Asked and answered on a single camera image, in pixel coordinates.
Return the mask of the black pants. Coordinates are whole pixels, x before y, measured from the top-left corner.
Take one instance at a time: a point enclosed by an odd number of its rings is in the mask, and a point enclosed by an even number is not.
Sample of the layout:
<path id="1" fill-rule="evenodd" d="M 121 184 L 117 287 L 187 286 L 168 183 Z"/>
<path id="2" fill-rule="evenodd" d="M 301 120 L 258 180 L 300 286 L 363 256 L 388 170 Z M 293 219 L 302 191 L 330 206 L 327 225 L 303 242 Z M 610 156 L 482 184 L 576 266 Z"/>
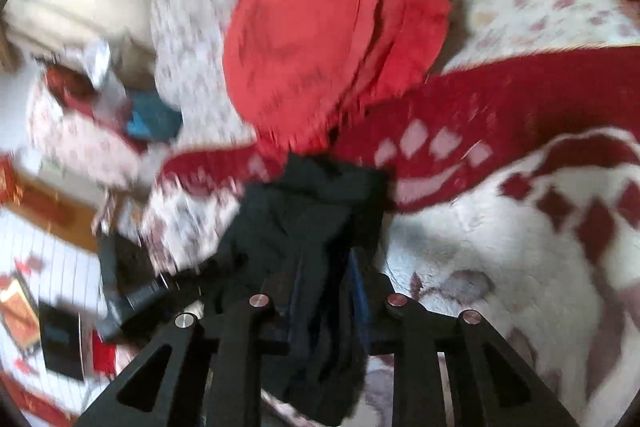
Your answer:
<path id="1" fill-rule="evenodd" d="M 270 280 L 288 288 L 270 296 L 288 316 L 290 350 L 266 359 L 262 387 L 325 426 L 341 424 L 363 382 L 349 256 L 375 254 L 387 194 L 381 170 L 290 156 L 278 179 L 247 185 L 203 291 L 205 313 L 228 314 Z"/>

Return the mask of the red white floral fleece blanket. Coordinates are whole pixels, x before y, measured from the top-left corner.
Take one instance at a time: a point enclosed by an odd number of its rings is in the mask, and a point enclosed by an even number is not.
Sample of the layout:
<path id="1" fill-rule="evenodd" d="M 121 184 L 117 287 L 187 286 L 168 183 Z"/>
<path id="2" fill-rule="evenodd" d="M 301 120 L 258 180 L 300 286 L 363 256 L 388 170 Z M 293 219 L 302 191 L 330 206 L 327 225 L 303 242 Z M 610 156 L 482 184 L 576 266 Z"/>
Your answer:
<path id="1" fill-rule="evenodd" d="M 639 50 L 509 58 L 427 80 L 330 155 L 385 170 L 394 287 L 474 309 L 583 426 L 639 401 Z"/>

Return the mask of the blue plastic bag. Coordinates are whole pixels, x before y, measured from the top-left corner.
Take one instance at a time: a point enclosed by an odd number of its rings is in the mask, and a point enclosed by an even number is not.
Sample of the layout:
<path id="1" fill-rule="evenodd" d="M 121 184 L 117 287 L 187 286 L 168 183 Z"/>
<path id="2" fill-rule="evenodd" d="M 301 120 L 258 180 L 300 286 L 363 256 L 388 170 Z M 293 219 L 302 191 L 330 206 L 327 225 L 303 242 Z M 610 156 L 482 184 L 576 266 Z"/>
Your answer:
<path id="1" fill-rule="evenodd" d="M 146 142 L 168 142 L 174 139 L 182 127 L 182 114 L 167 105 L 152 91 L 127 92 L 131 101 L 131 115 L 126 122 L 130 138 Z"/>

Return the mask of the red heart ruffled pillow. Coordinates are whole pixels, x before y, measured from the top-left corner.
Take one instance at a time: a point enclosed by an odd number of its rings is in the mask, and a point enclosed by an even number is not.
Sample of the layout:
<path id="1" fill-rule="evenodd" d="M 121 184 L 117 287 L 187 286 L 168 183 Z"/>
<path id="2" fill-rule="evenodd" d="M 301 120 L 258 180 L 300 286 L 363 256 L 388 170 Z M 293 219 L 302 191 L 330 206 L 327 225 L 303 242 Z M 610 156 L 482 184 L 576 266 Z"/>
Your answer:
<path id="1" fill-rule="evenodd" d="M 230 100 L 269 152 L 326 150 L 332 132 L 433 66 L 449 0 L 238 0 L 224 38 Z"/>

